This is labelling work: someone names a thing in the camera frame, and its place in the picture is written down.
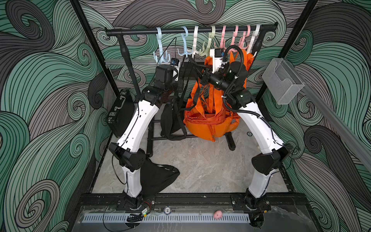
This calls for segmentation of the large orange backpack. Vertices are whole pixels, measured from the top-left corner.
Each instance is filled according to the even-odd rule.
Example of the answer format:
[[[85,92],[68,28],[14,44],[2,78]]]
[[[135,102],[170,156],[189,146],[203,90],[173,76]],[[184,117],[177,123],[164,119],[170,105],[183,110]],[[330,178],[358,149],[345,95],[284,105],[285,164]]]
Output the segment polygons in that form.
[[[240,123],[240,117],[234,112],[222,110],[217,114],[202,115],[199,112],[185,111],[184,124],[195,136],[214,142],[227,132],[235,130]]]

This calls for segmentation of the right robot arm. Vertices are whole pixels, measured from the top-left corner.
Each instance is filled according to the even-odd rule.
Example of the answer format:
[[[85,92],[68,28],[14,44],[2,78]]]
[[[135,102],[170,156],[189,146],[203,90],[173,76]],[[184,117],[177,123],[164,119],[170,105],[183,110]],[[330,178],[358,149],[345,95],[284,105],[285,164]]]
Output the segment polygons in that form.
[[[269,181],[293,148],[278,137],[261,114],[256,99],[244,87],[248,60],[254,55],[231,45],[226,49],[211,49],[209,56],[212,64],[202,74],[201,83],[219,91],[217,101],[222,103],[224,109],[240,117],[260,148],[260,153],[251,159],[255,171],[246,190],[245,202],[249,209],[265,207],[268,205],[265,195]]]

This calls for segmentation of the black round mat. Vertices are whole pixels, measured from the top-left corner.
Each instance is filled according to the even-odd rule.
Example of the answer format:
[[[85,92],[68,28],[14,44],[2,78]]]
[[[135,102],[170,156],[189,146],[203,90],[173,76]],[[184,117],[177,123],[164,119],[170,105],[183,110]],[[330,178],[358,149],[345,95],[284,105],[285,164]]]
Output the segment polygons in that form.
[[[180,175],[180,171],[171,165],[156,164],[147,158],[140,170],[142,195],[156,195],[171,185]]]

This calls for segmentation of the red-orange drawstring bag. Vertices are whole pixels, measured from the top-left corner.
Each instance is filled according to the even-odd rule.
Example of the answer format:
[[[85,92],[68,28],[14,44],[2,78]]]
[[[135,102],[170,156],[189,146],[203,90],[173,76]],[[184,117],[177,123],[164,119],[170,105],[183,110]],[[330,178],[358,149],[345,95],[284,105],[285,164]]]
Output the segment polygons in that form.
[[[199,125],[219,125],[230,117],[223,104],[224,91],[198,80],[184,111],[184,124],[190,128]]]
[[[214,107],[224,110],[226,118],[238,121],[247,113],[247,105],[253,97],[246,90],[248,71],[255,57],[240,49],[211,49],[205,59],[206,71],[202,82],[219,91]]]

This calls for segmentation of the black bag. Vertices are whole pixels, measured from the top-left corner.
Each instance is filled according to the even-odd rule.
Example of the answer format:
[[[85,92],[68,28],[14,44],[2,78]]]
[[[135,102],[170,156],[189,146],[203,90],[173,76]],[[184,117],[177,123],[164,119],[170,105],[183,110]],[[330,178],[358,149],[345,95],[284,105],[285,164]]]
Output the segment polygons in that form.
[[[200,96],[200,88],[196,88],[194,97],[190,97],[191,105],[187,106],[184,97],[189,85],[189,77],[184,80],[184,90],[181,93],[171,92],[160,118],[161,136],[170,141],[181,141],[187,138],[188,133],[184,124],[185,111],[195,108]]]

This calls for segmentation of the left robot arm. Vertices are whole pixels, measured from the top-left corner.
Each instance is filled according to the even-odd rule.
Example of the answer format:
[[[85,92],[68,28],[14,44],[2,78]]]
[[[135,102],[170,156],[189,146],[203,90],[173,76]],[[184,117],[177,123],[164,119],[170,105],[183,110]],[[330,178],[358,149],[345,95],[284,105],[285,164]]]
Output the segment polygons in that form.
[[[109,146],[125,174],[125,200],[135,209],[142,203],[141,167],[146,160],[140,142],[162,104],[177,91],[180,67],[181,64],[156,67],[154,82],[143,89],[127,129],[116,143]]]

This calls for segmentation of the orange sling bag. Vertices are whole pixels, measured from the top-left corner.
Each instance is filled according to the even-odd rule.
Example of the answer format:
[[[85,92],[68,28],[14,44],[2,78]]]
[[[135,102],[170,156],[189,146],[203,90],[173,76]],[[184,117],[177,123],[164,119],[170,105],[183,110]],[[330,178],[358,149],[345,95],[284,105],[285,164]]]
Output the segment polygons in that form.
[[[252,63],[254,61],[254,55],[252,53],[247,53],[246,50],[243,50],[243,59],[244,59],[244,65],[245,65],[245,69],[246,71],[249,71],[251,66],[252,66]]]

